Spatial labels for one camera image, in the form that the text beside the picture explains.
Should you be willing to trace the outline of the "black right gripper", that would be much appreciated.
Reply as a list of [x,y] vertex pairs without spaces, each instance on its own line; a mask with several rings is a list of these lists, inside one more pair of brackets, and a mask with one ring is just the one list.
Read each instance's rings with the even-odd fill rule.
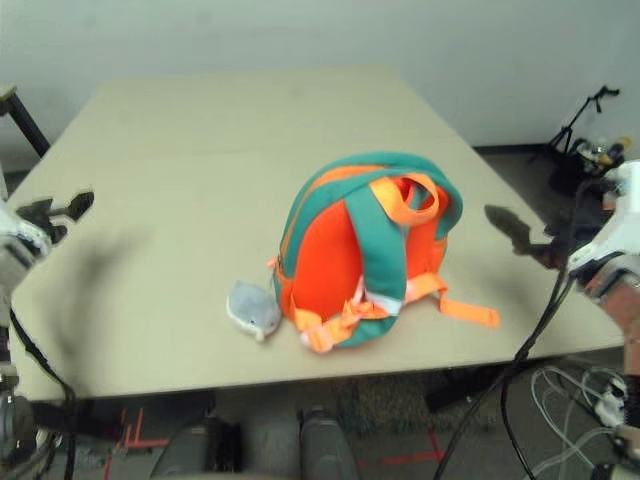
[[485,205],[489,222],[512,243],[516,254],[534,254],[534,259],[547,269],[564,270],[572,251],[569,224],[548,224],[543,233],[550,238],[546,244],[532,243],[530,226],[510,209],[496,205]]

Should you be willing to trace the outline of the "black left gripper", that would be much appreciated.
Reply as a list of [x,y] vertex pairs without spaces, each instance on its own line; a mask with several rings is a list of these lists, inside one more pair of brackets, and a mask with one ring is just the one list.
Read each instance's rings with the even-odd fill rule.
[[55,217],[80,219],[94,203],[94,192],[84,191],[77,194],[65,207],[52,207],[53,199],[47,198],[34,201],[17,209],[17,215],[31,224],[39,227],[49,237],[52,243],[59,243],[67,233],[63,225],[54,225]]

